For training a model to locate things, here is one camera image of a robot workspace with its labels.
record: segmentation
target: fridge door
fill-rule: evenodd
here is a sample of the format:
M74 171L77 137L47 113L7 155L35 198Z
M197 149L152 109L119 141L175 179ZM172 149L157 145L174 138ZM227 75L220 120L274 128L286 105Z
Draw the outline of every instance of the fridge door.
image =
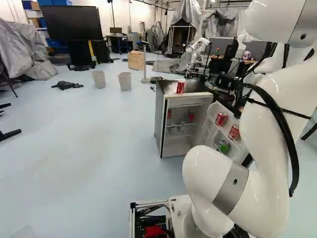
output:
M219 113L225 118L223 123L217 120ZM238 130L239 120L221 103L214 102L207 110L206 119L197 138L196 145L206 145L241 164L249 152Z

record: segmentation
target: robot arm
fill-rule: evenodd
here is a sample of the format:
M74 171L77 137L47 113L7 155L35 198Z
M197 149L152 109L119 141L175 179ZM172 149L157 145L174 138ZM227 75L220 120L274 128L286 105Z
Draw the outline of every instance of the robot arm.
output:
M285 6L287 17L281 19ZM247 10L247 30L265 41L308 47L317 38L316 9L314 0L254 0ZM293 66L264 76L257 86L281 108L310 116L317 107L317 57L305 62L301 59L295 65L294 61ZM256 92L250 98L264 103ZM308 120L284 116L296 141ZM256 171L206 146L194 147L186 155L183 178L193 202L194 222L208 237L226 234L234 223L259 238L277 237L289 216L285 140L271 111L251 103L242 112L240 134L255 160Z
M193 64L196 61L197 55L201 55L201 53L205 51L206 46L209 45L209 43L209 40L205 38L200 38L191 47L186 49L187 53L192 53L191 64Z

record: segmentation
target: light blue floor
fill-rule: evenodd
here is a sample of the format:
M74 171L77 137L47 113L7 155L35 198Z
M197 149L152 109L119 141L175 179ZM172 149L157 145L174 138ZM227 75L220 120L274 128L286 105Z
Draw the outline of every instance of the light blue floor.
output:
M151 69L148 76L158 75ZM130 202L186 194L183 158L159 158L155 93L140 82L142 71L120 60L98 65L107 85L96 89L91 70L58 70L48 81L18 88L18 99L11 92L0 97L0 104L12 103L0 129L22 129L0 143L0 237L30 225L37 238L126 238ZM132 72L131 92L120 91L123 71ZM51 88L59 80L85 87ZM316 234L316 151L300 142L298 152L301 180L285 238Z

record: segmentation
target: white trash can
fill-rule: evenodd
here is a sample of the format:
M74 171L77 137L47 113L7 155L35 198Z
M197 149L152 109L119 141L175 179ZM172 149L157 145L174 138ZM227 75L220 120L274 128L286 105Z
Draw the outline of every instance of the white trash can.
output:
M103 71L92 71L96 88L104 88L106 86L105 74Z
M122 72L121 74L119 74L119 83L121 91L131 90L131 73Z

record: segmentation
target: black monitor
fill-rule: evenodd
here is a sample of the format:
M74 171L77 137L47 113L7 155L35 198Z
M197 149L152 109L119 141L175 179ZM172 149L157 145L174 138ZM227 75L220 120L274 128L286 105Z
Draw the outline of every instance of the black monitor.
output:
M102 40L95 6L42 6L50 38L55 40Z

